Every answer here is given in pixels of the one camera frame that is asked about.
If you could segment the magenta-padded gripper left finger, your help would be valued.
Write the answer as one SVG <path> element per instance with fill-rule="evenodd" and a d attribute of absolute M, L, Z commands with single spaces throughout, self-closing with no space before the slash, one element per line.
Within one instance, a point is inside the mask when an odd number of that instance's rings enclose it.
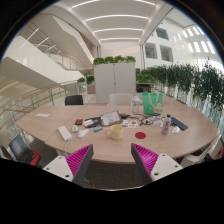
<path fill-rule="evenodd" d="M 90 144 L 68 156 L 57 156 L 44 170 L 81 186 L 93 154 Z"/>

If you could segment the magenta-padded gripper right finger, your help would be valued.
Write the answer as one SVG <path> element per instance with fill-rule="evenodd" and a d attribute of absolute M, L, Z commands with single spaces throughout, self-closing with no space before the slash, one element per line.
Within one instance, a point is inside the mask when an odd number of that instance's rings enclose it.
<path fill-rule="evenodd" d="M 131 154 L 144 184 L 149 184 L 182 169 L 182 166 L 166 153 L 156 154 L 135 143 L 131 144 Z"/>

